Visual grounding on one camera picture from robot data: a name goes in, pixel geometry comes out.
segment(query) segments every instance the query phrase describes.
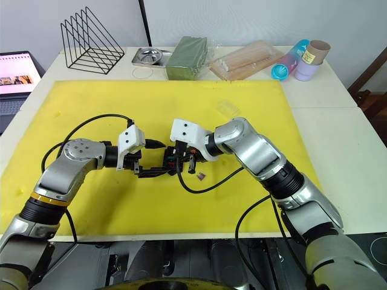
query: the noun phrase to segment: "laptop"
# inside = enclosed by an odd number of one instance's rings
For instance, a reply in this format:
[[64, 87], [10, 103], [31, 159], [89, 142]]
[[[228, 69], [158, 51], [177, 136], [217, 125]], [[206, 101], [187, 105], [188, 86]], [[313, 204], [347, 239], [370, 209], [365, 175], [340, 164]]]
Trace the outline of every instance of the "laptop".
[[0, 134], [40, 80], [28, 51], [0, 53]]

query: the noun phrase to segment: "white table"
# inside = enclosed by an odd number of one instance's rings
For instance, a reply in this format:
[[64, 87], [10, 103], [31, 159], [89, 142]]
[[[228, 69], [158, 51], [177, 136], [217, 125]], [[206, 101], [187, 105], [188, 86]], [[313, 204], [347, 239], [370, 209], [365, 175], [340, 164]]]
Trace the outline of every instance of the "white table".
[[[219, 48], [215, 54], [220, 56], [237, 48]], [[278, 48], [283, 52], [290, 49]], [[106, 76], [68, 69], [65, 66], [64, 54], [60, 53], [0, 137], [0, 175], [56, 80], [138, 80], [139, 77], [143, 80], [166, 80], [163, 69], [142, 68], [131, 64], [137, 49], [126, 48], [126, 54]], [[266, 68], [247, 80], [272, 79], [270, 70], [271, 67]], [[207, 71], [201, 79], [219, 78]], [[332, 68], [324, 62], [309, 82], [300, 82], [290, 76], [282, 82], [282, 88], [324, 193], [342, 215], [345, 232], [356, 234], [387, 231], [387, 149]], [[233, 234], [198, 233], [80, 238], [84, 241], [97, 241], [231, 236]], [[268, 237], [280, 234], [254, 233], [242, 236]], [[58, 239], [71, 240], [70, 237]]]

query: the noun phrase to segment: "black wire rack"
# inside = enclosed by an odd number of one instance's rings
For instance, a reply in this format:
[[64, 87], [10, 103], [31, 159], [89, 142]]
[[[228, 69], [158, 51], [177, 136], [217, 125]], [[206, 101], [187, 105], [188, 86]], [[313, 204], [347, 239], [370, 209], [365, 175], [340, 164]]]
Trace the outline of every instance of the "black wire rack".
[[88, 8], [60, 24], [66, 66], [107, 74], [125, 52]]

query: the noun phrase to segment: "stacked cups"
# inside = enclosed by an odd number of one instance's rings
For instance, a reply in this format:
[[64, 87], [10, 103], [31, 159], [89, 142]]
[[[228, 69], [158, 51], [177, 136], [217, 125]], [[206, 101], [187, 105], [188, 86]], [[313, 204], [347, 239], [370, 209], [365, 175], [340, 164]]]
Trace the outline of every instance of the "stacked cups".
[[331, 46], [322, 40], [312, 40], [302, 56], [294, 76], [298, 80], [310, 80], [319, 69]]

